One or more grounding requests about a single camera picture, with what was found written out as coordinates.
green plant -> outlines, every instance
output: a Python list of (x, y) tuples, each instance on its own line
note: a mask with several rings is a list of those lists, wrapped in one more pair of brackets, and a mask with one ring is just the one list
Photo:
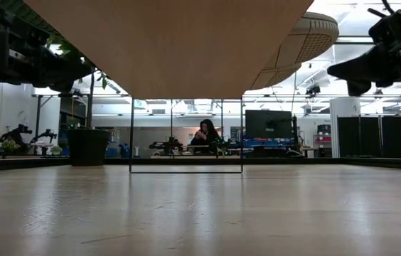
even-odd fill
[(18, 148), (21, 146), (16, 144), (14, 140), (5, 140), (3, 143), (1, 143), (1, 150), (5, 151), (6, 153), (12, 153), (16, 151)]
[(109, 80), (106, 73), (97, 68), (97, 66), (91, 60), (85, 57), (75, 46), (73, 46), (66, 39), (58, 37), (54, 33), (51, 34), (50, 38), (47, 40), (46, 47), (49, 48), (53, 44), (53, 42), (60, 43), (58, 50), (61, 50), (62, 52), (62, 54), (60, 55), (61, 57), (68, 60), (81, 59), (84, 64), (91, 65), (92, 67), (96, 68), (100, 72), (100, 77), (96, 79), (96, 81), (102, 81), (102, 89), (105, 89), (107, 87)]
[(63, 149), (58, 145), (52, 146), (50, 148), (50, 152), (52, 152), (52, 154), (60, 154), (62, 150)]

white wall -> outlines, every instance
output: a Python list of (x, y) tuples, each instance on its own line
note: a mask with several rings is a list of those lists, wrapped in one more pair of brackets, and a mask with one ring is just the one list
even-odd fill
[(304, 145), (314, 146), (314, 135), (317, 134), (317, 126), (321, 124), (331, 124), (330, 118), (300, 117), (297, 119), (297, 126), (300, 127)]
[[(22, 134), (25, 142), (35, 136), (37, 99), (32, 85), (10, 85), (0, 82), (0, 137), (19, 124), (27, 125), (32, 134)], [(51, 99), (41, 109), (40, 131), (54, 129), (58, 133), (60, 98)]]

potted plant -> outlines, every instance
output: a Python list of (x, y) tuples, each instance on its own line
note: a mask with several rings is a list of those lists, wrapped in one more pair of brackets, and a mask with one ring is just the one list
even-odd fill
[(102, 88), (107, 86), (107, 76), (89, 61), (76, 47), (65, 39), (61, 40), (60, 50), (64, 58), (82, 58), (85, 63), (91, 65), (90, 94), (87, 105), (87, 125), (86, 129), (70, 129), (67, 132), (68, 145), (70, 147), (70, 160), (73, 166), (99, 166), (103, 165), (110, 133), (108, 131), (93, 129), (92, 126), (92, 105), (93, 89), (95, 86), (95, 71), (100, 72)]
[(14, 140), (6, 139), (1, 143), (0, 149), (5, 153), (5, 155), (12, 155), (18, 148), (20, 148)]
[(59, 156), (62, 150), (63, 150), (63, 149), (62, 149), (60, 146), (58, 146), (58, 145), (52, 146), (52, 147), (50, 148), (50, 152), (51, 152), (52, 155), (54, 155), (54, 156)]

computer screen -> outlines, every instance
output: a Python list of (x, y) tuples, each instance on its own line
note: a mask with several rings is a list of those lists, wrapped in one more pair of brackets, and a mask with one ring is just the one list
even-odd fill
[(290, 111), (246, 110), (246, 137), (292, 138)]

person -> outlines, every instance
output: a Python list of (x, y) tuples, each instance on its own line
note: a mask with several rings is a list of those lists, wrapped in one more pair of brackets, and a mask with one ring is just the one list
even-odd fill
[(200, 129), (194, 134), (194, 138), (191, 140), (193, 146), (210, 146), (205, 148), (195, 148), (195, 153), (208, 153), (209, 151), (215, 151), (214, 147), (211, 147), (211, 143), (215, 139), (219, 138), (218, 132), (215, 126), (209, 119), (205, 119), (200, 122)]

